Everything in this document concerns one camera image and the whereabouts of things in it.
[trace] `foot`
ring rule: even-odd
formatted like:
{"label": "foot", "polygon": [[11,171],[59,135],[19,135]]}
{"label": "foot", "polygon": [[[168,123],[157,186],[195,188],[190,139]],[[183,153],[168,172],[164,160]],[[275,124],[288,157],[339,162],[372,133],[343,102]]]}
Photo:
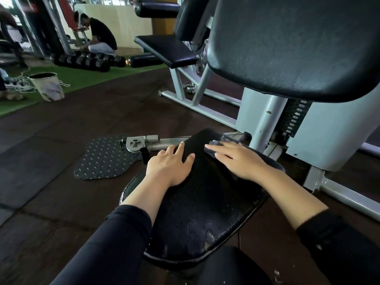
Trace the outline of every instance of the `foot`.
{"label": "foot", "polygon": [[24,99],[24,96],[20,93],[16,93],[16,92],[11,93],[5,90],[5,91],[0,91],[0,99],[6,99],[10,101],[20,101]]}

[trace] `orange wall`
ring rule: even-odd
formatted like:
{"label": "orange wall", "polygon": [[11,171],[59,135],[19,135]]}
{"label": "orange wall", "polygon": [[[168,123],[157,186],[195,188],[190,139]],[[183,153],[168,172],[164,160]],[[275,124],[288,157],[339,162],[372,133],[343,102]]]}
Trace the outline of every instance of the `orange wall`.
{"label": "orange wall", "polygon": [[[177,0],[154,0],[154,1],[166,1],[175,2]],[[171,35],[174,30],[175,19],[152,19],[153,33],[155,35]]]}

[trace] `green artificial turf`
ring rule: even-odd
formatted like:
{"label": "green artificial turf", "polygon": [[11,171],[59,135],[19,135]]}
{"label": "green artificial turf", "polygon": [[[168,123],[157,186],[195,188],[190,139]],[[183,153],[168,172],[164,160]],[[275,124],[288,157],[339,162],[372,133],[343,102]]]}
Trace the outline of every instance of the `green artificial turf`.
{"label": "green artificial turf", "polygon": [[[154,70],[158,68],[164,68],[166,65],[158,65],[158,66],[150,66],[143,68],[118,68],[111,67],[111,70],[107,73],[100,73],[94,71],[86,71],[80,69],[70,69],[67,67],[58,67],[58,66],[49,66],[49,67],[34,67],[31,68],[30,71],[24,73],[24,76],[30,76],[36,73],[42,72],[55,72],[58,75],[60,81],[65,84],[70,84],[70,87],[62,87],[64,93],[67,94],[69,92],[91,86],[96,85],[105,81],[113,80],[116,78],[128,76],[131,74],[136,74],[140,72],[145,72],[149,70]],[[11,74],[12,77],[17,77],[17,74]],[[19,110],[21,108],[25,108],[27,106],[36,104],[38,102],[43,102],[41,95],[38,92],[35,93],[26,93],[26,99],[22,101],[8,101],[1,100],[0,101],[0,117],[6,114],[9,114],[13,111]]]}

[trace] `white bucket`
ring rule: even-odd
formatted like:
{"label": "white bucket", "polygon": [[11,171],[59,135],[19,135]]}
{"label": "white bucket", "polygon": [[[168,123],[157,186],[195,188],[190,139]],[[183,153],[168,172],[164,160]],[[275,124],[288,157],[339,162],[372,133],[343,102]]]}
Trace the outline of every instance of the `white bucket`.
{"label": "white bucket", "polygon": [[57,101],[65,97],[56,73],[38,73],[29,76],[45,101]]}

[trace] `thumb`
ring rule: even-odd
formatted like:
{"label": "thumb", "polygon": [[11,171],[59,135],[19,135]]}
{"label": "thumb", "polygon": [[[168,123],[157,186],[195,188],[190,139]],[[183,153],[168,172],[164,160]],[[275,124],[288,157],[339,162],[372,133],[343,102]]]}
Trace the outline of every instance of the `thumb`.
{"label": "thumb", "polygon": [[189,171],[191,170],[191,168],[194,164],[194,159],[195,159],[195,154],[192,153],[192,154],[188,155],[188,157],[186,158],[186,161],[184,162],[185,167],[188,168]]}
{"label": "thumb", "polygon": [[215,153],[215,158],[223,163],[227,168],[230,166],[232,159],[224,154]]}

